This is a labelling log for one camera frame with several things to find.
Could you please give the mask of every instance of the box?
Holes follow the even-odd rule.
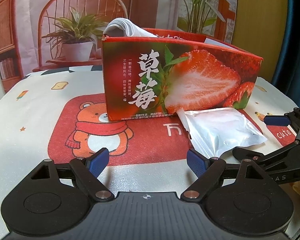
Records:
[[[261,57],[201,34],[146,30],[158,38],[103,39],[110,121],[246,107]]]

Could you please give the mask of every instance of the white flower pot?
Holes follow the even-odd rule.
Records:
[[[62,44],[62,50],[66,57],[66,61],[88,61],[92,46],[92,41],[74,44]]]

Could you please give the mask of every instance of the plastic bag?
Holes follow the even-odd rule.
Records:
[[[248,147],[267,140],[234,108],[186,112],[179,109],[177,114],[190,134],[194,149],[207,158],[220,157],[236,146]]]

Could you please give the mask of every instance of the blue curtain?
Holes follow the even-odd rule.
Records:
[[[286,28],[272,84],[300,107],[300,0],[288,0]]]

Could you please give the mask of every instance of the bear face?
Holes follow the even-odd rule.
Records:
[[[80,122],[103,123],[109,122],[106,103],[85,102],[80,105],[80,112],[77,115]]]

